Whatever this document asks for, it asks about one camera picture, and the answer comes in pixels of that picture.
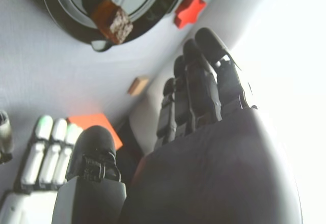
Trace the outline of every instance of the robotic hand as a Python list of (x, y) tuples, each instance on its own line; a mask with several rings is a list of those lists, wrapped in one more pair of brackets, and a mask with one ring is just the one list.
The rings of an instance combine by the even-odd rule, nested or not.
[(219, 38), (200, 29), (165, 85), (159, 139), (128, 196), (112, 138), (90, 128), (78, 139), (52, 223), (302, 223), (282, 145), (248, 103), (238, 72)]

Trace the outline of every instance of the red star-shaped block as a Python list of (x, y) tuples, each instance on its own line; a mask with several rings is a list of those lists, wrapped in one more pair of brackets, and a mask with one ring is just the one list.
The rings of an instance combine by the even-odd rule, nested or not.
[(184, 28), (188, 23), (195, 23), (198, 14), (205, 6), (206, 3), (203, 0), (183, 0), (175, 11), (174, 23), (179, 29)]

